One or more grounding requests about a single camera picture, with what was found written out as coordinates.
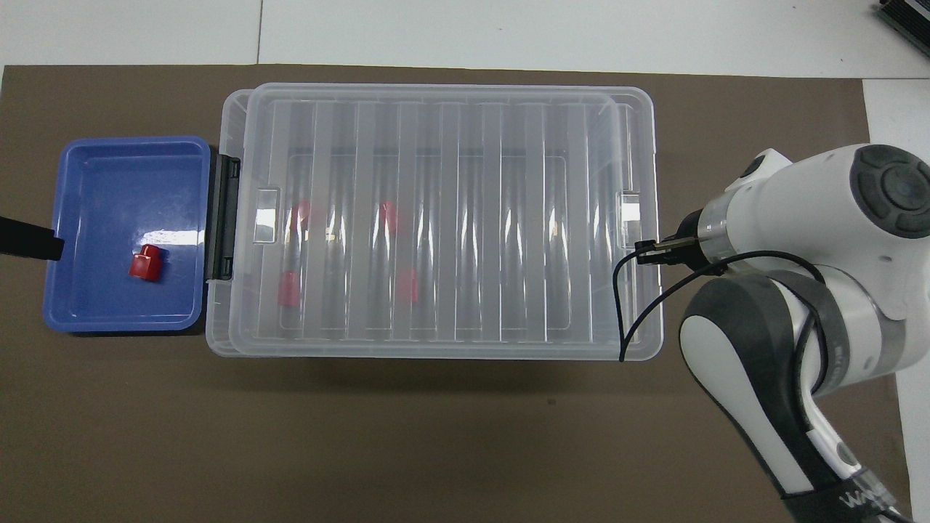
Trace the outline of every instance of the plastic box lid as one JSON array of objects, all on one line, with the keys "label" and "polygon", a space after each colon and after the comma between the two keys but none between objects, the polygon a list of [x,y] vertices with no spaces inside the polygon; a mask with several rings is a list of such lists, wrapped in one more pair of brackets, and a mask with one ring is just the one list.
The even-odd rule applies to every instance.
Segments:
[{"label": "plastic box lid", "polygon": [[[222,355],[617,359],[613,264],[658,236],[652,102],[634,87],[266,84],[242,158]],[[658,268],[621,274],[627,325]],[[661,312],[627,358],[662,343]]]}]

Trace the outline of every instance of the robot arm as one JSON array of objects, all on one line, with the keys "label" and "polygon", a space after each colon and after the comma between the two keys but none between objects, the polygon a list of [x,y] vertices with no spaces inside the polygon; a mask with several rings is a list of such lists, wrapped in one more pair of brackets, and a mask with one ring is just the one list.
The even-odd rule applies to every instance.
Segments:
[{"label": "robot arm", "polygon": [[916,362],[930,340],[930,168],[886,145],[792,164],[760,154],[641,262],[709,262],[777,250],[812,262],[728,265],[688,306],[680,339],[695,379],[753,449],[799,522],[906,521],[814,403]]},{"label": "robot arm", "polygon": [[[787,272],[716,279],[691,301],[680,332],[695,379],[804,523],[873,521],[895,503],[813,400],[813,391],[829,386],[824,360],[842,361],[860,342],[847,335],[828,290],[851,284],[842,278],[828,275],[826,287]],[[805,303],[816,306],[830,350],[804,336]]]}]

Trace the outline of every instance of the box handle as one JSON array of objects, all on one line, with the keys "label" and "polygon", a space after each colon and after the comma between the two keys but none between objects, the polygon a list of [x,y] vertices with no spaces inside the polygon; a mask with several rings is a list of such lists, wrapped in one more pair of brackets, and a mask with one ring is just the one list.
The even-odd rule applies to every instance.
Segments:
[{"label": "box handle", "polygon": [[63,249],[55,231],[0,216],[0,253],[57,262]]},{"label": "box handle", "polygon": [[239,205],[241,161],[226,154],[217,157],[210,191],[209,230],[206,232],[206,279],[233,279],[236,208]]}]

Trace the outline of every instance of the brown mat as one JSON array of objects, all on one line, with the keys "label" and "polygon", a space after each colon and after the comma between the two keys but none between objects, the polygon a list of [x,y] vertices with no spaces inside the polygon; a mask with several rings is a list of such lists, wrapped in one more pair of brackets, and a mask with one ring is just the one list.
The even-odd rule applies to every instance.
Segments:
[{"label": "brown mat", "polygon": [[[655,101],[661,229],[756,153],[869,138],[857,80],[316,66],[7,66],[0,214],[48,225],[76,138],[216,143],[269,81],[637,86]],[[668,286],[684,275],[667,270]],[[655,359],[222,359],[203,336],[78,338],[42,322],[45,264],[0,257],[0,520],[790,521],[691,380],[666,306]],[[893,378],[823,402],[908,503]]]}]

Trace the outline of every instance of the blue tray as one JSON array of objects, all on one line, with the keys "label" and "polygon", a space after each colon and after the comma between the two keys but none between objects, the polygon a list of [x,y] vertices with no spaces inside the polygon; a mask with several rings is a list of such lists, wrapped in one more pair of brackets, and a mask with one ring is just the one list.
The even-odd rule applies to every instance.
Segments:
[{"label": "blue tray", "polygon": [[[196,137],[78,140],[61,152],[52,228],[64,240],[46,272],[43,317],[65,332],[181,330],[204,300],[211,153]],[[161,277],[130,276],[159,247]]]}]

